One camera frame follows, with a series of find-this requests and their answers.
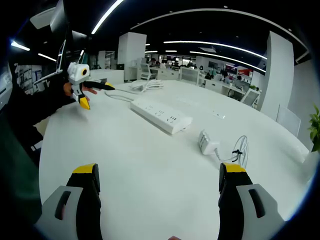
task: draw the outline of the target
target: white power strip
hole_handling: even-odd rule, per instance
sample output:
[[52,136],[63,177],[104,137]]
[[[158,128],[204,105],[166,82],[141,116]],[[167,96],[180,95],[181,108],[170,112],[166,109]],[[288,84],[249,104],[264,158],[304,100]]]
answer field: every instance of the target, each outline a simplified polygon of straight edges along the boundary
[[130,108],[170,134],[185,129],[193,120],[172,107],[147,98],[132,101]]

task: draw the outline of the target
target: white wall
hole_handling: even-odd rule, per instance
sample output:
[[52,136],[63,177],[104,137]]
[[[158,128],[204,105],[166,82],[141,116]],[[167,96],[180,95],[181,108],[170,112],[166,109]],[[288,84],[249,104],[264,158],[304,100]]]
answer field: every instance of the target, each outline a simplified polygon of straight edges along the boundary
[[315,113],[313,103],[320,107],[320,84],[311,60],[294,67],[294,78],[288,109],[301,119],[298,139],[310,150],[309,114]]
[[287,108],[294,81],[294,50],[290,41],[270,31],[266,75],[257,109],[277,119],[279,105]]
[[253,71],[252,79],[251,79],[251,85],[255,85],[256,87],[261,90],[261,87],[263,85],[265,76],[262,75],[260,72]]

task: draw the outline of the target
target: white cable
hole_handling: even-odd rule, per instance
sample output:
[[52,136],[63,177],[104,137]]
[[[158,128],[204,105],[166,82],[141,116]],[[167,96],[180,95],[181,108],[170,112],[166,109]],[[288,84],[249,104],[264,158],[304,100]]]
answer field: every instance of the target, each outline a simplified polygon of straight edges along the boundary
[[107,95],[109,98],[112,98],[112,99],[117,99],[117,100],[122,100],[122,101],[126,101],[126,102],[129,102],[131,103],[134,99],[132,98],[129,98],[129,97],[126,97],[126,96],[122,96],[122,95],[118,95],[118,94],[108,94],[109,91],[105,90],[104,91],[104,94]]
[[[164,87],[164,82],[162,80],[154,79],[154,80],[150,80],[150,81],[145,81],[145,80],[133,81],[129,85],[129,88],[132,89],[133,91],[139,90],[139,92],[133,92],[133,91],[123,90],[123,89],[115,89],[115,90],[122,91],[122,92],[129,93],[129,94],[139,95],[139,94],[142,94],[146,90],[162,89],[163,87]],[[108,97],[113,98],[113,99],[122,100],[122,101],[126,101],[126,102],[132,102],[134,100],[129,97],[118,95],[118,94],[108,94],[109,92],[110,91],[108,91],[108,90],[104,91],[105,95],[107,95]]]
[[140,94],[146,90],[162,89],[163,87],[164,87],[164,82],[162,80],[157,80],[157,79],[150,80],[150,81],[143,81],[143,80],[133,81],[129,86],[129,88],[131,88],[132,90],[139,90]]
[[[239,141],[241,141],[240,147],[237,148],[237,144]],[[239,137],[239,139],[236,141],[234,145],[233,151],[235,151],[235,149],[239,149],[239,151],[242,152],[242,154],[239,155],[238,163],[241,167],[246,168],[248,163],[248,157],[249,157],[249,142],[246,135],[242,135],[241,137]]]
[[249,142],[248,142],[248,138],[245,135],[242,135],[241,137],[239,137],[239,139],[236,141],[234,148],[233,148],[233,152],[235,150],[239,150],[239,152],[241,152],[241,154],[239,153],[232,153],[231,158],[229,159],[221,159],[218,153],[218,148],[216,148],[214,150],[215,155],[217,156],[217,158],[219,159],[219,161],[221,162],[226,162],[226,161],[234,161],[237,160],[238,164],[243,167],[246,168],[247,167],[247,163],[248,163],[248,156],[249,156]]

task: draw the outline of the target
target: white pillar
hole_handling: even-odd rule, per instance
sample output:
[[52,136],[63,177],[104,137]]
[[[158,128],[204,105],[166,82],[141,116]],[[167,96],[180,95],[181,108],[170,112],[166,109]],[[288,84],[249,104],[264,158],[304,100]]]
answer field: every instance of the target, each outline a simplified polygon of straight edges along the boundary
[[124,80],[137,79],[133,62],[145,57],[147,35],[127,32],[119,37],[118,64],[124,64]]
[[98,65],[101,67],[101,69],[106,69],[106,51],[99,51]]
[[294,50],[290,41],[270,31],[267,64],[257,109],[277,119],[279,105],[288,107],[294,81]]

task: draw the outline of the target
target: ceiling light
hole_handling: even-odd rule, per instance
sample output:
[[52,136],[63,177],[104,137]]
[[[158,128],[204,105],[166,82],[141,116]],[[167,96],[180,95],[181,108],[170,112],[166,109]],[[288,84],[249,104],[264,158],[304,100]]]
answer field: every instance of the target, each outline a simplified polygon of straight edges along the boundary
[[16,48],[19,48],[19,49],[23,49],[23,50],[25,50],[25,51],[30,51],[30,48],[25,47],[25,46],[22,46],[22,45],[16,43],[15,41],[13,41],[13,42],[11,43],[11,46],[16,47]]
[[190,51],[191,54],[203,54],[203,55],[209,55],[209,56],[213,56],[213,57],[218,57],[218,58],[223,58],[223,59],[228,59],[228,60],[231,60],[231,61],[235,61],[235,62],[238,62],[238,63],[241,63],[241,64],[245,64],[245,65],[248,65],[252,68],[255,68],[255,69],[258,69],[260,70],[261,72],[266,72],[265,70],[262,70],[261,68],[258,68],[256,66],[253,66],[249,63],[246,63],[246,62],[243,62],[243,61],[239,61],[239,60],[236,60],[236,59],[233,59],[233,58],[230,58],[230,57],[226,57],[226,56],[220,56],[220,55],[216,55],[216,54],[210,54],[210,53],[206,53],[206,52],[198,52],[198,51]]
[[51,57],[49,57],[49,56],[43,55],[43,54],[41,54],[41,53],[38,53],[38,55],[41,56],[41,57],[44,57],[44,58],[46,58],[46,59],[50,59],[50,60],[52,60],[52,61],[54,61],[54,62],[57,61],[57,60],[55,60],[55,59],[53,59],[53,58],[51,58]]
[[209,44],[209,45],[216,45],[216,46],[222,46],[222,47],[227,47],[227,48],[232,48],[232,49],[237,49],[240,51],[244,51],[246,53],[252,54],[252,55],[256,55],[262,59],[267,59],[265,56],[262,56],[258,53],[255,53],[253,51],[249,51],[240,47],[236,47],[236,46],[230,46],[230,45],[226,45],[226,44],[221,44],[221,43],[216,43],[216,42],[208,42],[208,41],[164,41],[164,44],[180,44],[180,43],[186,43],[186,44]]
[[212,53],[212,54],[215,54],[217,51],[214,47],[211,47],[211,48],[207,48],[207,47],[199,47],[201,50],[205,51],[205,52],[208,52],[208,53]]
[[110,55],[112,55],[112,54],[115,54],[115,53],[114,53],[114,52],[111,52],[111,53],[109,53],[109,54],[106,54],[105,56],[108,57],[108,56],[110,56]]
[[95,34],[98,28],[100,28],[101,24],[106,20],[106,18],[123,2],[124,0],[117,0],[102,16],[99,22],[96,24],[91,34]]

